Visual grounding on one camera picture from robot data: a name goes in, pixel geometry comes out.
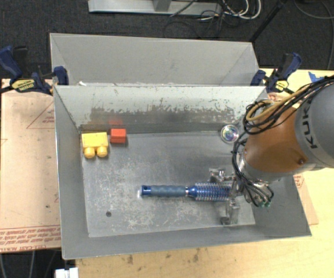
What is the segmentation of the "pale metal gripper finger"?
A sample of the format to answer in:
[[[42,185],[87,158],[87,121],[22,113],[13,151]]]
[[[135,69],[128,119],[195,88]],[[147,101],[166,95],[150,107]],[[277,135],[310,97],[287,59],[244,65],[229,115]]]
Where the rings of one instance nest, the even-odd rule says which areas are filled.
[[[228,175],[225,169],[209,169],[210,183],[229,182],[233,180],[233,176]]]
[[[230,199],[225,205],[225,216],[220,218],[222,225],[236,225],[238,223],[240,206],[235,199]]]

